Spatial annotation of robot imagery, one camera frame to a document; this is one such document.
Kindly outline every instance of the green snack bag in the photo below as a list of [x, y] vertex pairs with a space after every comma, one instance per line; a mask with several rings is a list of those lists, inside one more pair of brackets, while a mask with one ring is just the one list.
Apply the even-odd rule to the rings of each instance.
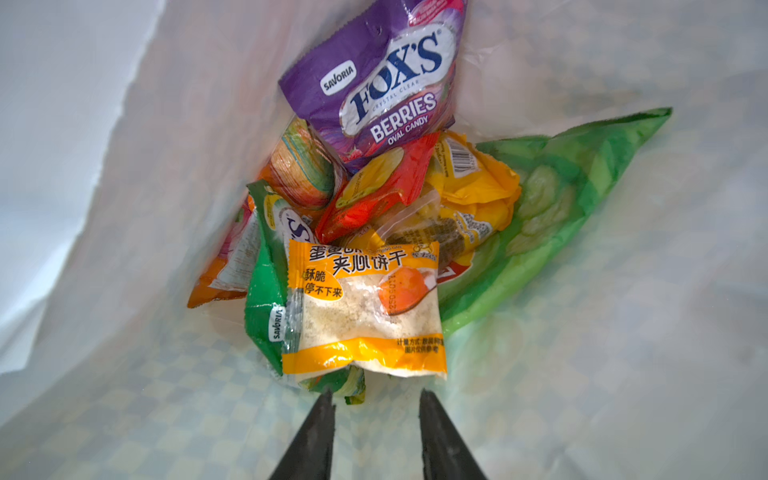
[[520, 175], [522, 195], [509, 227], [483, 243], [469, 266], [441, 272], [443, 334], [481, 318], [540, 272], [608, 195], [637, 149], [671, 115], [672, 108], [657, 108], [584, 124], [554, 137], [477, 144], [479, 151]]
[[[285, 335], [288, 260], [286, 245], [293, 239], [317, 243], [302, 217], [265, 180], [248, 185], [256, 204], [261, 248], [248, 287], [245, 330], [278, 375], [283, 375], [282, 345]], [[330, 388], [348, 404], [362, 403], [366, 381], [360, 368], [350, 366], [301, 382], [312, 392]]]

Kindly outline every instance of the white plastic bag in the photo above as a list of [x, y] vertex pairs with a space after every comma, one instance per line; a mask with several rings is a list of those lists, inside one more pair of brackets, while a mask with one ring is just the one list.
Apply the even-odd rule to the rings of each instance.
[[[30, 364], [0, 376], [0, 477], [268, 477], [314, 397], [236, 315], [184, 304], [290, 120], [276, 80], [364, 7], [166, 5]], [[366, 377], [334, 478], [421, 478], [424, 386], [489, 478], [765, 477], [765, 25], [753, 0], [470, 0], [470, 140], [675, 114], [531, 285], [449, 339], [448, 382]]]

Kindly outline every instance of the snack package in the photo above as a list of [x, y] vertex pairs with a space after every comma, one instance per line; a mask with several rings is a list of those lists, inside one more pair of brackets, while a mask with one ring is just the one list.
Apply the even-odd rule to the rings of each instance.
[[288, 125], [261, 172], [261, 178], [307, 223], [320, 218], [345, 177], [343, 168], [332, 161], [301, 118], [294, 118]]
[[489, 141], [477, 150], [524, 179], [509, 227], [441, 272], [443, 331], [450, 335], [518, 292], [584, 225], [634, 153], [672, 115], [657, 108], [572, 128], [555, 137]]
[[377, 0], [280, 79], [296, 114], [354, 174], [452, 122], [465, 0]]
[[466, 137], [444, 132], [419, 199], [375, 219], [375, 231], [361, 232], [346, 245], [376, 248], [437, 240], [439, 268], [445, 269], [509, 225], [520, 197], [519, 183], [510, 167], [477, 151]]
[[[248, 190], [256, 205], [261, 248], [248, 288], [245, 328], [281, 376], [288, 284], [286, 252], [289, 241], [314, 243], [315, 237], [301, 216], [266, 181], [250, 184]], [[346, 396], [347, 403], [361, 403], [365, 398], [365, 377], [362, 370], [355, 366], [314, 377], [304, 379], [301, 386], [313, 392], [331, 388]]]
[[315, 230], [320, 243], [331, 243], [396, 204], [409, 205], [418, 198], [438, 138], [429, 134], [393, 148], [357, 172], [320, 218]]
[[187, 302], [194, 308], [213, 300], [243, 298], [248, 291], [259, 251], [259, 223], [253, 198], [248, 195], [237, 212], [219, 254], [192, 289]]
[[301, 379], [353, 364], [445, 378], [438, 254], [437, 242], [365, 252], [292, 241], [283, 371]]

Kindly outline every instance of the red snack package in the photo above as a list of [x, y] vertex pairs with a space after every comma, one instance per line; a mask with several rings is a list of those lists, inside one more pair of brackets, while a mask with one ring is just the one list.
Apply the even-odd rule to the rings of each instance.
[[320, 243], [333, 242], [397, 203], [410, 205], [418, 198], [439, 136], [425, 135], [393, 148], [357, 172], [320, 218], [316, 228]]

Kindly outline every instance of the purple candy bag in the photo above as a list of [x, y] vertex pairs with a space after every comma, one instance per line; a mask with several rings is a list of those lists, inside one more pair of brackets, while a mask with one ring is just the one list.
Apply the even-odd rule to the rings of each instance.
[[466, 0], [377, 0], [280, 79], [349, 172], [453, 121]]

